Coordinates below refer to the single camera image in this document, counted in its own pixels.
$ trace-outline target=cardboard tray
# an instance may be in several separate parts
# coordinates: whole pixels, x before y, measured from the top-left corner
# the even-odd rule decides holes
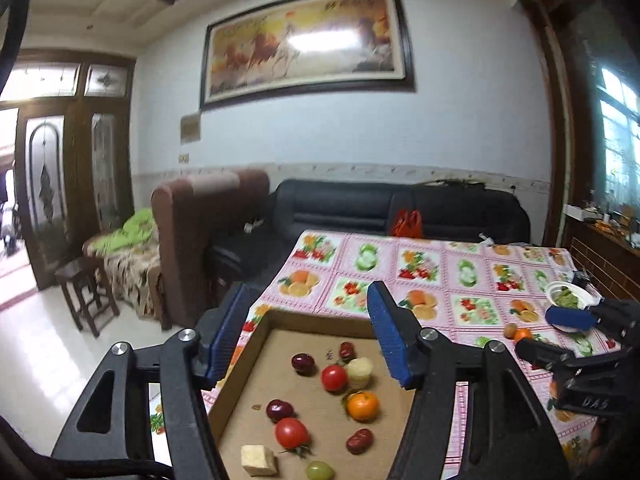
[[[354,343],[358,357],[368,357],[374,364],[367,390],[378,396],[381,413],[371,423],[348,418],[340,403],[342,394],[325,391],[320,381],[320,372],[337,361],[345,340]],[[311,377],[299,376],[291,367],[291,357],[299,352],[316,361],[318,371]],[[270,478],[304,479],[309,462],[322,460],[336,471],[337,480],[383,480],[396,456],[413,397],[389,375],[369,320],[272,309],[228,373],[209,422],[231,480],[250,478],[240,463],[245,444],[262,444],[276,453],[278,475]],[[293,453],[278,454],[282,448],[264,411],[271,399],[293,405],[310,433],[313,456],[303,460]],[[355,456],[345,442],[360,428],[369,428],[375,441],[367,452]]]

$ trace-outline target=green blanket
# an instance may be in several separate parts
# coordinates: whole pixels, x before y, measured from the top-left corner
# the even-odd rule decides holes
[[[151,238],[156,221],[151,209],[141,209],[121,229],[98,238],[92,247],[98,254],[111,254],[125,247],[143,244]]]

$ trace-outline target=blue gripper pad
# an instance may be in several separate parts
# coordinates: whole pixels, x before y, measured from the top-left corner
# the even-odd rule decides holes
[[[568,326],[586,332],[596,323],[593,314],[579,308],[550,306],[545,312],[545,319],[551,325]]]
[[[235,294],[231,293],[230,291],[218,307],[222,320],[213,343],[209,346],[209,367],[206,377],[212,381],[221,381],[225,378],[242,326],[255,300],[254,294],[244,283],[235,290]]]
[[[396,305],[383,282],[369,285],[367,310],[389,373],[403,388],[407,387],[412,380],[407,349],[415,342],[420,323],[410,310]]]

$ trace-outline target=wooden stool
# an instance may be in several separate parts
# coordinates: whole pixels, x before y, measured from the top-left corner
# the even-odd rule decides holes
[[[95,281],[96,270],[100,273],[101,285],[105,288],[105,292],[98,291],[98,284]],[[104,270],[104,262],[101,258],[95,258],[93,256],[82,256],[81,258],[76,258],[72,262],[66,264],[64,267],[60,267],[54,274],[58,279],[58,282],[60,283],[62,294],[65,295],[66,304],[68,304],[69,306],[71,317],[73,317],[74,321],[76,322],[78,330],[82,331],[80,316],[83,316],[87,324],[89,325],[92,334],[94,334],[94,337],[98,337],[100,333],[95,327],[95,318],[105,310],[107,310],[109,307],[111,307],[113,313],[116,316],[120,315],[120,311],[118,310],[118,306],[116,305],[116,300],[113,297],[113,293],[111,291],[111,283],[109,282],[109,278],[107,277],[107,272]],[[76,292],[78,302],[80,303],[79,310],[76,310],[74,302],[69,295],[69,290],[66,285],[67,283],[71,283]],[[89,292],[93,295],[93,298],[88,302],[86,302],[84,300],[84,296],[82,296],[82,289],[85,286],[88,287]],[[102,304],[100,297],[107,298],[107,303],[105,305]],[[94,301],[98,307],[98,310],[96,311],[95,315],[92,316],[89,313],[89,305],[91,305]]]

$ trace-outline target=metal screw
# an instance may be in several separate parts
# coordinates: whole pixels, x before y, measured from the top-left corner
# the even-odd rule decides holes
[[[423,328],[420,330],[420,337],[425,341],[436,341],[438,338],[438,331],[434,328]]]
[[[180,330],[180,332],[178,332],[178,339],[180,341],[191,341],[195,337],[196,331],[192,330],[191,328],[183,328],[182,330]]]
[[[111,347],[111,353],[115,355],[122,355],[126,353],[127,350],[129,350],[129,344],[125,343],[124,341],[116,343]]]
[[[489,341],[487,343],[487,346],[489,347],[489,350],[491,350],[491,352],[495,352],[497,354],[501,354],[502,352],[504,352],[504,349],[506,348],[504,343],[502,343],[501,341],[496,341],[495,339],[492,339],[491,341]]]

